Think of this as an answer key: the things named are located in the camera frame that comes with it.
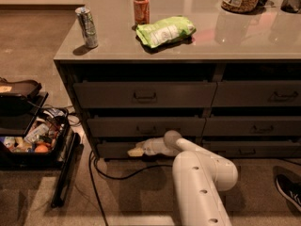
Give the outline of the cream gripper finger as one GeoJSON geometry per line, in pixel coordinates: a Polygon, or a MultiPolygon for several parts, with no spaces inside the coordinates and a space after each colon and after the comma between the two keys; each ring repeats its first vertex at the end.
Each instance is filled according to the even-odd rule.
{"type": "Polygon", "coordinates": [[[134,148],[129,150],[127,154],[131,157],[140,157],[144,154],[143,145],[140,143],[137,143],[134,148]]]}

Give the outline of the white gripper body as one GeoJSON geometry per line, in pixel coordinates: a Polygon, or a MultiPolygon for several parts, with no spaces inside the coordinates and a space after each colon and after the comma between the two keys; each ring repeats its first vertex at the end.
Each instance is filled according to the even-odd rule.
{"type": "Polygon", "coordinates": [[[143,143],[142,149],[144,154],[148,156],[157,154],[170,155],[170,149],[166,146],[162,137],[147,139],[143,143]]]}

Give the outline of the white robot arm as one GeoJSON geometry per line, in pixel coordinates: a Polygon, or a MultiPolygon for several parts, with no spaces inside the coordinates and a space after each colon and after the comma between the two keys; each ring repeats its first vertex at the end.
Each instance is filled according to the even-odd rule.
{"type": "Polygon", "coordinates": [[[182,226],[232,226],[219,196],[238,180],[238,170],[230,160],[174,130],[138,142],[128,151],[131,157],[157,154],[174,158],[172,175],[182,226]]]}

